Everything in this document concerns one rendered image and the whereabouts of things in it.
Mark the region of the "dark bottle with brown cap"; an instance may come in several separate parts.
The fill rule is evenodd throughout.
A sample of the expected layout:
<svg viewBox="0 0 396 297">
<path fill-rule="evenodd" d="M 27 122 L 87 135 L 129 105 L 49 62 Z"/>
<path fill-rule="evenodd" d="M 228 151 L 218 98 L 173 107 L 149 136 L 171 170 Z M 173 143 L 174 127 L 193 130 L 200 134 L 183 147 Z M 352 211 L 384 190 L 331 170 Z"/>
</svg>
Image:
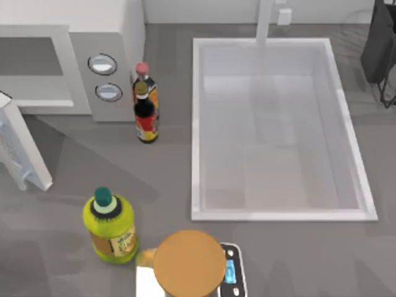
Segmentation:
<svg viewBox="0 0 396 297">
<path fill-rule="evenodd" d="M 136 131 L 139 140 L 143 143 L 152 143 L 158 138 L 156 109 L 149 98 L 148 90 L 148 85 L 144 81 L 138 81 L 134 87 Z"/>
</svg>

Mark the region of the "white sink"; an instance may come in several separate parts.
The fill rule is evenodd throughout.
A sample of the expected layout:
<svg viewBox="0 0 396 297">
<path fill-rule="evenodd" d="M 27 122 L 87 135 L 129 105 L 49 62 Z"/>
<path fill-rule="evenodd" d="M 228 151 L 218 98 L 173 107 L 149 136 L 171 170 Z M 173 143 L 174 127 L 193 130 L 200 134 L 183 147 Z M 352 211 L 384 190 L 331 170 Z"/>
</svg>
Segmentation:
<svg viewBox="0 0 396 297">
<path fill-rule="evenodd" d="M 328 38 L 196 38 L 191 218 L 378 219 Z"/>
</svg>

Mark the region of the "dark bottle with pink cap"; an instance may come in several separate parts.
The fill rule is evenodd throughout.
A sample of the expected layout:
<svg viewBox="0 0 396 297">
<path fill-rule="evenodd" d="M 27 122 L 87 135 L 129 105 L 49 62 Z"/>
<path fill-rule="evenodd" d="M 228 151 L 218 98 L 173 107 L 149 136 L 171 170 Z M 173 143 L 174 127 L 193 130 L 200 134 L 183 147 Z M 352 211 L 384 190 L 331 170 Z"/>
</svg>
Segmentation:
<svg viewBox="0 0 396 297">
<path fill-rule="evenodd" d="M 159 119 L 159 101 L 158 101 L 158 88 L 155 81 L 149 75 L 149 65 L 146 62 L 139 62 L 136 64 L 137 77 L 132 84 L 133 102 L 137 102 L 135 87 L 140 81 L 143 81 L 148 86 L 148 97 L 155 106 L 156 117 Z"/>
</svg>

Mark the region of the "round grey microwave knob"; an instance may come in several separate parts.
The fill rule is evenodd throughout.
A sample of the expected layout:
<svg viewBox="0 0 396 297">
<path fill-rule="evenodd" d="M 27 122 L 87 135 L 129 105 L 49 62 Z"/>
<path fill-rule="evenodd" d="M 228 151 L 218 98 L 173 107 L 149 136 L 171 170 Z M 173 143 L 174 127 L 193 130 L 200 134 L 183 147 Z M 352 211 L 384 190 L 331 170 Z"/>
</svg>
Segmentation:
<svg viewBox="0 0 396 297">
<path fill-rule="evenodd" d="M 116 102 L 122 98 L 123 91 L 118 85 L 108 83 L 96 86 L 95 95 L 102 101 Z"/>
<path fill-rule="evenodd" d="M 118 65 L 116 60 L 104 53 L 100 53 L 88 59 L 89 69 L 98 75 L 111 75 L 116 72 Z"/>
</svg>

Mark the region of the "jar with brown wooden lid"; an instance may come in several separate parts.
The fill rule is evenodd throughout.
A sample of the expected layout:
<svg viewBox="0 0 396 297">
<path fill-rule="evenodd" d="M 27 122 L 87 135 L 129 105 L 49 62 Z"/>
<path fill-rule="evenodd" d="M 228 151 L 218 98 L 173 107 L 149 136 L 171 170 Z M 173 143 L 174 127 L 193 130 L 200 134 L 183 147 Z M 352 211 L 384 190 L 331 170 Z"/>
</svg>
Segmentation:
<svg viewBox="0 0 396 297">
<path fill-rule="evenodd" d="M 153 256 L 157 282 L 170 297 L 209 297 L 225 276 L 225 253 L 201 230 L 179 230 L 166 237 Z"/>
</svg>

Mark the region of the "green bottle with dark cap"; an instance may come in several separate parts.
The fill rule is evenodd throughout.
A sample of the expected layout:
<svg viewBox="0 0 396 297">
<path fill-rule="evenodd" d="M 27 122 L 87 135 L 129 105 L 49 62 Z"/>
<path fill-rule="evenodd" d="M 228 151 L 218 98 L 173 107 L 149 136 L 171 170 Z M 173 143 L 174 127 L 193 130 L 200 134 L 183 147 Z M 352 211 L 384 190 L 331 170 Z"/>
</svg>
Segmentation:
<svg viewBox="0 0 396 297">
<path fill-rule="evenodd" d="M 99 258 L 111 264 L 130 262 L 139 249 L 134 210 L 123 196 L 98 187 L 83 207 L 82 219 Z"/>
</svg>

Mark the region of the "silver kitchen scale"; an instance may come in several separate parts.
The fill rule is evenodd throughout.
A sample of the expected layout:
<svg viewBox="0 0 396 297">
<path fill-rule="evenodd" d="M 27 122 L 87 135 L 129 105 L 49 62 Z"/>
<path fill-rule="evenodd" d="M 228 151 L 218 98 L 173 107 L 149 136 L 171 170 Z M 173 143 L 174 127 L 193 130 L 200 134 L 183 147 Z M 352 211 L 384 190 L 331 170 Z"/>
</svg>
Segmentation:
<svg viewBox="0 0 396 297">
<path fill-rule="evenodd" d="M 225 276 L 208 297 L 248 297 L 242 253 L 237 244 L 220 244 L 226 258 Z M 156 249 L 146 249 L 136 257 L 136 297 L 171 297 L 158 284 L 153 270 Z"/>
</svg>

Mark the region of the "tall white tap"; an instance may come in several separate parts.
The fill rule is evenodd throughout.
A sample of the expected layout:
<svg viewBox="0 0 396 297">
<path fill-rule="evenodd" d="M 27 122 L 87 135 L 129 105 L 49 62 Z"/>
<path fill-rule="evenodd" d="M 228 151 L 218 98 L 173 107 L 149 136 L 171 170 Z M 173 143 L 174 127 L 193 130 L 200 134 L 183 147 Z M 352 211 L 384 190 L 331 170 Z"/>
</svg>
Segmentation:
<svg viewBox="0 0 396 297">
<path fill-rule="evenodd" d="M 264 47 L 269 31 L 269 24 L 273 6 L 278 8 L 277 25 L 289 25 L 292 20 L 292 8 L 288 7 L 289 0 L 259 0 L 258 19 L 256 28 L 256 43 Z"/>
</svg>

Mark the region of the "pale microwave oven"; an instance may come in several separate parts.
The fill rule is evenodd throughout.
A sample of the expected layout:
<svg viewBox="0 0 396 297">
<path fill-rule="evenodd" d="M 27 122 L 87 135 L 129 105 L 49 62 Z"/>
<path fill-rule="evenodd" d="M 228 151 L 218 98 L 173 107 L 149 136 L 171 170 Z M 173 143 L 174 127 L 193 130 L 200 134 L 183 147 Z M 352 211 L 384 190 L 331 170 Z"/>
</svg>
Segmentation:
<svg viewBox="0 0 396 297">
<path fill-rule="evenodd" d="M 142 0 L 0 0 L 0 92 L 25 114 L 90 115 L 131 122 L 134 68 L 144 57 Z M 100 53 L 111 75 L 88 67 Z M 123 96 L 102 101 L 95 87 L 116 84 Z"/>
</svg>

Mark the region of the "white microwave door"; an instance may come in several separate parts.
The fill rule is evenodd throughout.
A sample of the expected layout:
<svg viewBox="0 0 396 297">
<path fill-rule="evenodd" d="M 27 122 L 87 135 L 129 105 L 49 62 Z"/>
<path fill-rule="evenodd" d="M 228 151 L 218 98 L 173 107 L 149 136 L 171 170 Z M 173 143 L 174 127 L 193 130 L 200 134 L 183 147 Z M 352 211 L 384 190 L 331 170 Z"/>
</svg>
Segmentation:
<svg viewBox="0 0 396 297">
<path fill-rule="evenodd" d="M 14 100 L 0 92 L 0 163 L 21 191 L 30 182 L 42 191 L 53 185 L 44 159 Z"/>
</svg>

